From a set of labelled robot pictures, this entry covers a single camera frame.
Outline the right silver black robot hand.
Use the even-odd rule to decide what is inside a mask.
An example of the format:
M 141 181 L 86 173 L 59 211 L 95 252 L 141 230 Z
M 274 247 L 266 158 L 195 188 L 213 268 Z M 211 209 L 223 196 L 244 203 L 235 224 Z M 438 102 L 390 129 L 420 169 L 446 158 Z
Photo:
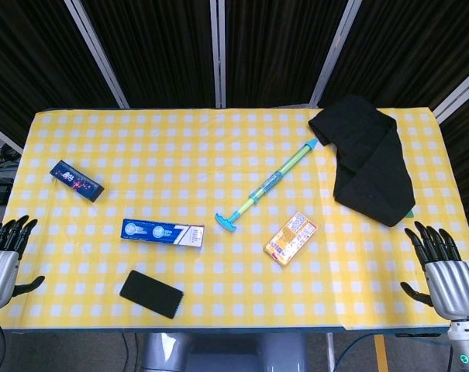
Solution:
M 418 232 L 406 228 L 424 273 L 429 292 L 418 292 L 408 283 L 400 284 L 413 300 L 434 308 L 448 321 L 469 319 L 469 266 L 461 259 L 453 237 L 445 229 L 434 229 L 415 221 Z

